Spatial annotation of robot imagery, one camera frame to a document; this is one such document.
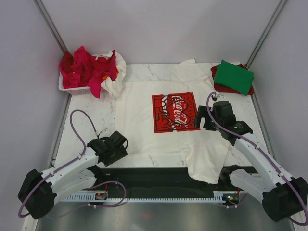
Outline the white Coca-Cola t-shirt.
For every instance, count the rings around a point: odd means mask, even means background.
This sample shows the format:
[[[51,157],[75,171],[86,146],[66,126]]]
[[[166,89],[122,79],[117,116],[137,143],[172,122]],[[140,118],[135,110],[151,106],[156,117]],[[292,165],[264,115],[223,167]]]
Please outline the white Coca-Cola t-shirt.
[[[170,81],[126,82],[116,99],[115,129],[128,155],[169,166],[174,157],[195,180],[216,184],[228,152],[219,132],[196,128],[197,109],[213,91],[209,76],[190,59],[171,69]]]

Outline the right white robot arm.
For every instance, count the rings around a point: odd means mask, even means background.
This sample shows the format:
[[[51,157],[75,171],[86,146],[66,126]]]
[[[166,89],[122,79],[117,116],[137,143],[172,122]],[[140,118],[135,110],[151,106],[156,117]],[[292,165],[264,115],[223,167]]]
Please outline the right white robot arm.
[[[302,178],[295,178],[261,147],[253,130],[244,121],[236,120],[232,105],[228,101],[215,102],[213,106],[199,106],[194,126],[219,131],[233,147],[241,152],[259,174],[254,177],[243,167],[232,165],[223,168],[220,174],[221,186],[246,191],[261,202],[268,217],[275,222],[290,218],[307,210],[308,184]]]

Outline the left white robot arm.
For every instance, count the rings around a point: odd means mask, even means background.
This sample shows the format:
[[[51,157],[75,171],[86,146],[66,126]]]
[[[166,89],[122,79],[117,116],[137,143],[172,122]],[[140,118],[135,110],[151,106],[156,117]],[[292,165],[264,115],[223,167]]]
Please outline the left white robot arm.
[[[40,219],[66,197],[81,190],[101,189],[105,185],[102,163],[109,166],[126,157],[128,140],[118,131],[109,137],[96,138],[81,153],[42,172],[33,169],[24,179],[18,193],[21,218]]]

